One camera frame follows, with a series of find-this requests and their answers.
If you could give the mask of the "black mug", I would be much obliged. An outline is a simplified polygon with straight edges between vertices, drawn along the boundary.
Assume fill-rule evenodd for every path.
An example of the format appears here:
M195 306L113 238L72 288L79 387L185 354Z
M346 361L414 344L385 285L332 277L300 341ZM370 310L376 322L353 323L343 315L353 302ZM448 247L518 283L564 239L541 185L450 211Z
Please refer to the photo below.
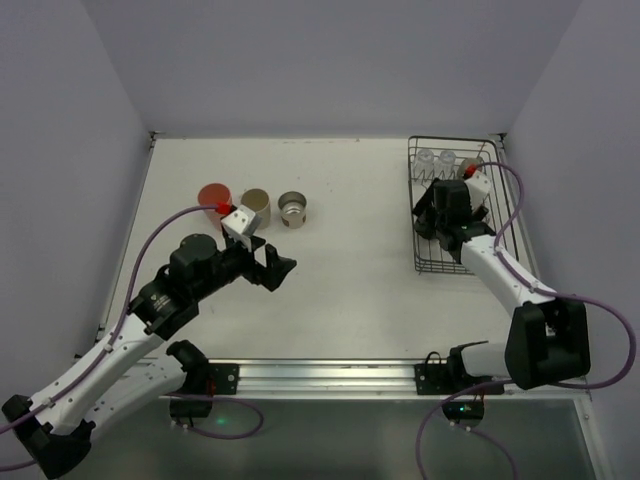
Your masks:
M438 214L435 211L424 211L416 218L414 231L423 239L434 240L437 236L437 221Z

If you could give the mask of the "metal cup with cream label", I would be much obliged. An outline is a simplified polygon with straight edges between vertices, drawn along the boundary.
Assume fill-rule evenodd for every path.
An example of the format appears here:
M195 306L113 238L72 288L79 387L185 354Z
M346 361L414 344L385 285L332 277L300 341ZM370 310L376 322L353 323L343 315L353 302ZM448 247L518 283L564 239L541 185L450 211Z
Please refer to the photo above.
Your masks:
M278 199L281 221L289 229L301 228L306 223L306 208L306 197L297 191L283 193Z

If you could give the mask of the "beige plastic cup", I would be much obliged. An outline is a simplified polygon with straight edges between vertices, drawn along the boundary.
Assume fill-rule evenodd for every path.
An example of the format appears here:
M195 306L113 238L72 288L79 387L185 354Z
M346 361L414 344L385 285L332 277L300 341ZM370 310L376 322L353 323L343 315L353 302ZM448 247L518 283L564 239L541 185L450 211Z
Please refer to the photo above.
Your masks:
M271 203L269 194L260 188L246 190L240 197L241 204L251 209L260 218L259 229L270 226Z

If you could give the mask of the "tall pink plastic cup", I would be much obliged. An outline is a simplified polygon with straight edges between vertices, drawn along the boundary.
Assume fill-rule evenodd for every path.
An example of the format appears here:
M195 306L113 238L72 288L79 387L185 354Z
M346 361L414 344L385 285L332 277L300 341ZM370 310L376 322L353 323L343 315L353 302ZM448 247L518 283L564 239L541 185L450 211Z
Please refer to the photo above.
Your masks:
M197 200L200 206L205 207L204 213L210 223L221 231L222 219L232 210L230 189L222 183L210 183L200 190Z

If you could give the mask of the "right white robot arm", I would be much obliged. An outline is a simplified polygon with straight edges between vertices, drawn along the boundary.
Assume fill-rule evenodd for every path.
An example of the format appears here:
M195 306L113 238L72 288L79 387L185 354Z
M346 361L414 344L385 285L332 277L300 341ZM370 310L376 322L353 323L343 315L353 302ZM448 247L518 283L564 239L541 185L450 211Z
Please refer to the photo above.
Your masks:
M451 349L447 362L455 378L504 378L529 390L590 371L585 304L557 298L497 245L495 231L472 205L469 182L435 180L412 213L416 233L437 240L482 281L510 317L505 342Z

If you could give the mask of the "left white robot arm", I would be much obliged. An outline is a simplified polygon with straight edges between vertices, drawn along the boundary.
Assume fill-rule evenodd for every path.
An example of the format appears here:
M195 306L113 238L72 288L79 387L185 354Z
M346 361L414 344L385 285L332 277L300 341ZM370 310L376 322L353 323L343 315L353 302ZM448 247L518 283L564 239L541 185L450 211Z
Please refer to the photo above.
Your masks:
M47 478L68 474L99 432L128 413L165 394L204 393L206 356L172 339L201 301L239 278L275 291L296 265L259 237L227 240L225 249L208 235L184 238L123 318L65 374L4 403L10 430Z

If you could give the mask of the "left clear glass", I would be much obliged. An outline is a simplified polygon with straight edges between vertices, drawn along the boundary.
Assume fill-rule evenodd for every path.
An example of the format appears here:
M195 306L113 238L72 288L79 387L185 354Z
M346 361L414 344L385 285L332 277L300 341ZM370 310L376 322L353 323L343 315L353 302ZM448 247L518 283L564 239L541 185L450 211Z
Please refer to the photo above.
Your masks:
M434 162L435 154L432 150L426 148L417 149L413 160L414 176L428 176L433 171Z

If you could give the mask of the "clear glass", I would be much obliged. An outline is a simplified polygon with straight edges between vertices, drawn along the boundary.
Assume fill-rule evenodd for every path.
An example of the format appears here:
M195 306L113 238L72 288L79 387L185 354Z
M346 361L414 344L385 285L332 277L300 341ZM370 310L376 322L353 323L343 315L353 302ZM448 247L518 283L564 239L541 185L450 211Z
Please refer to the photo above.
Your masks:
M414 176L428 176L433 171L434 162L435 154L432 150L426 148L417 149L413 160Z
M442 150L435 162L435 172L439 178L448 178L455 167L457 156L452 150Z

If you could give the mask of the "right clear glass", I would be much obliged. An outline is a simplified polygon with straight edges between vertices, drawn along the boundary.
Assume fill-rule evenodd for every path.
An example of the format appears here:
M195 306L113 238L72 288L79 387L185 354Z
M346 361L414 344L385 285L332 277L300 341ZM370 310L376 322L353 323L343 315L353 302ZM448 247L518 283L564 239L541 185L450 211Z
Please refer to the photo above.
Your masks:
M435 172L439 178L448 178L455 167L457 156L452 150L442 150L435 162Z

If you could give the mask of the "grey-green ceramic cup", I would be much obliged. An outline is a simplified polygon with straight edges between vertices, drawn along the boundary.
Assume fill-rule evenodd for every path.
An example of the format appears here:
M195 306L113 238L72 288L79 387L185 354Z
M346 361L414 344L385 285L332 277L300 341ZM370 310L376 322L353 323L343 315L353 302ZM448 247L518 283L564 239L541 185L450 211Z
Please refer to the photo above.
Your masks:
M464 158L456 170L458 179L467 180L471 178L477 171L483 168L483 160L480 157Z

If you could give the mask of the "aluminium mounting rail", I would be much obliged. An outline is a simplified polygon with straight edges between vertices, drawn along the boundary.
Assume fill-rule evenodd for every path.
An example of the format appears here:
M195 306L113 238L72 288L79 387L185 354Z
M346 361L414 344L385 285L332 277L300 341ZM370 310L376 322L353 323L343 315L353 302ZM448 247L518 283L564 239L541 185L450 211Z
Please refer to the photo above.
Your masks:
M239 365L236 397L253 400L371 400L412 399L418 395L412 360L212 360L211 363ZM70 397L73 406L91 411L144 405L161 396L206 400L204 395L176 393L186 374L177 360L162 355L127 367L122 373L108 373L97 367L77 386Z

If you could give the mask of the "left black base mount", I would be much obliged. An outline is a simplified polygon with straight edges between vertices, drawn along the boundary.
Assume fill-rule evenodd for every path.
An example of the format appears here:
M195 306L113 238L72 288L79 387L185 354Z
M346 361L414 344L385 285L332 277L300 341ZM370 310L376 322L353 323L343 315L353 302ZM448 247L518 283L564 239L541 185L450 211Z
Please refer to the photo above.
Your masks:
M239 378L239 365L235 363L211 363L209 359L191 342L187 340L172 343L166 354L177 360L180 371L186 374L185 379L176 390L184 395L235 395ZM193 424L195 419L209 416L213 405L205 400L172 399L169 414L175 421L188 420Z

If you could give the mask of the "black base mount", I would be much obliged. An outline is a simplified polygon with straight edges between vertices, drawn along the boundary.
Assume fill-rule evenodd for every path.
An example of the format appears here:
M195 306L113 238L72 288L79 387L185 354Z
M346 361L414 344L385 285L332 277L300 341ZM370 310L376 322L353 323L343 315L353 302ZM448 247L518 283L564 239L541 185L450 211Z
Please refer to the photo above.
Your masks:
M166 354L177 360L180 371L186 374L185 379L176 390L184 395L235 395L239 378L239 365L235 363L211 363L209 359L191 342L187 340L172 343ZM195 419L209 416L213 405L205 400L172 399L169 414L175 421L188 420L193 424Z
M430 352L426 359L414 365L414 381L418 395L452 395L466 388L491 382L490 376L470 375L463 366L462 353L480 342L468 343L450 349L446 358L437 351ZM485 414L485 396L503 395L501 385L475 391L470 401L452 401L442 407L447 420L456 425L478 426Z

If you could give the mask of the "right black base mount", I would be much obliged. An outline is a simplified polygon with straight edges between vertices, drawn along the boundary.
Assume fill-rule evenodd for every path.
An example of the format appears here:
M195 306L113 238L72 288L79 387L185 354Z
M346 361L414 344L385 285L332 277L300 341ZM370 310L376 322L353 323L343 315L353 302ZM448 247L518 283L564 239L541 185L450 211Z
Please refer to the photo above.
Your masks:
M426 359L414 365L414 381L418 395L452 395L466 388L491 382L490 376L470 375L463 366L462 353L480 342L468 343L450 349L446 358L437 351L430 352ZM501 385L475 391L470 401L452 401L442 407L447 420L456 425L478 426L485 414L485 396L503 395Z

